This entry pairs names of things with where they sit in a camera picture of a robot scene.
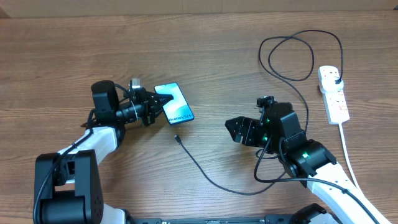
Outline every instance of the wooden table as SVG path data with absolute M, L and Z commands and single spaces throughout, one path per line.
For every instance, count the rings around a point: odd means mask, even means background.
M 258 118 L 256 98 L 274 95 L 292 102 L 304 126 L 297 94 L 257 61 L 262 39 L 304 29 L 328 30 L 343 43 L 351 163 L 367 198 L 397 223 L 396 11 L 0 20 L 0 223 L 32 223 L 35 158 L 83 134 L 79 125 L 93 107 L 91 84 L 113 80 L 127 86 L 132 77 L 148 90 L 178 82 L 195 120 L 170 126 L 162 115 L 149 128 L 128 131 L 99 166 L 107 204 L 134 217 L 159 218 L 258 217 L 324 205 L 299 183 L 275 184 L 253 197 L 219 190 L 173 138 L 180 135 L 216 183 L 244 192 L 264 188 L 252 175 L 257 149 L 233 142 L 224 122 Z M 300 36 L 315 51 L 315 70 L 340 67 L 332 37 Z M 276 43 L 264 46 L 263 57 Z M 272 57 L 276 70 L 295 78 L 308 73 L 310 62 L 309 49 L 297 41 L 281 45 Z M 322 142 L 346 169 L 338 127 L 327 122 L 317 83 L 316 72 L 294 83 L 310 108 L 308 137 Z M 260 173 L 275 178 L 282 171 L 277 161 L 267 161 Z

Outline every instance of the wood grain surface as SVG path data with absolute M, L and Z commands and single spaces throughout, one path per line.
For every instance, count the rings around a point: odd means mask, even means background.
M 128 131 L 99 166 L 107 204 L 134 217 L 159 218 L 258 217 L 324 205 L 299 183 L 275 184 L 252 197 L 217 189 L 173 138 L 180 135 L 216 183 L 244 192 L 264 188 L 252 175 L 257 149 L 233 142 L 224 122 L 258 118 L 256 98 L 274 95 L 293 104 L 304 126 L 297 94 L 257 61 L 263 39 L 304 29 L 328 30 L 343 43 L 351 163 L 367 198 L 398 223 L 396 11 L 0 20 L 0 223 L 32 223 L 35 158 L 83 134 L 79 125 L 93 107 L 90 86 L 98 80 L 127 86 L 132 77 L 148 90 L 178 82 L 195 120 L 170 126 L 162 115 L 149 128 Z M 332 37 L 300 37 L 314 49 L 315 69 L 340 67 Z M 276 43 L 264 46 L 263 57 Z M 283 75 L 304 77 L 310 51 L 287 42 L 272 63 Z M 338 127 L 327 122 L 317 83 L 316 72 L 294 83 L 310 108 L 308 137 L 322 142 L 348 173 Z M 260 176 L 282 172 L 277 161 L 266 161 Z

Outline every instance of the white power strip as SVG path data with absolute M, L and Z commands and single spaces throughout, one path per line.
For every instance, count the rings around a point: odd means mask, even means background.
M 336 84 L 336 80 L 340 78 L 338 69 L 333 66 L 325 65 L 318 69 L 319 87 L 322 92 L 323 102 L 325 104 L 326 115 L 329 124 L 338 124 L 343 145 L 344 156 L 346 158 L 348 170 L 353 178 L 356 188 L 361 191 L 356 181 L 353 168 L 349 162 L 346 142 L 343 133 L 343 123 L 349 120 L 346 98 L 344 96 L 344 81 Z

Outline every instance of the phone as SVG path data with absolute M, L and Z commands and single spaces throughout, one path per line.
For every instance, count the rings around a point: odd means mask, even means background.
M 170 125 L 194 119 L 192 110 L 177 83 L 155 86 L 155 92 L 158 94 L 171 94 L 174 97 L 173 100 L 163 106 L 164 113 Z

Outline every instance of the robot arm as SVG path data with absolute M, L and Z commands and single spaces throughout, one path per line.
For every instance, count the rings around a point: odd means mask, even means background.
M 341 186 L 351 192 L 379 223 L 390 223 L 353 185 L 331 152 L 321 143 L 307 140 L 290 103 L 278 103 L 273 96 L 268 96 L 258 98 L 257 106 L 261 109 L 259 120 L 241 116 L 225 122 L 235 142 L 263 147 L 265 153 L 278 154 L 279 162 L 291 178 L 320 179 Z M 301 183 L 322 199 L 344 224 L 374 223 L 364 208 L 341 190 L 315 181 Z
M 120 146 L 125 124 L 153 124 L 173 96 L 147 92 L 131 81 L 130 89 L 123 89 L 128 102 L 121 104 L 115 87 L 112 81 L 92 85 L 95 109 L 90 115 L 95 119 L 89 118 L 84 135 L 70 147 L 36 159 L 34 223 L 132 223 L 127 211 L 104 204 L 98 164 Z M 74 190 L 55 191 L 55 186 L 72 183 Z

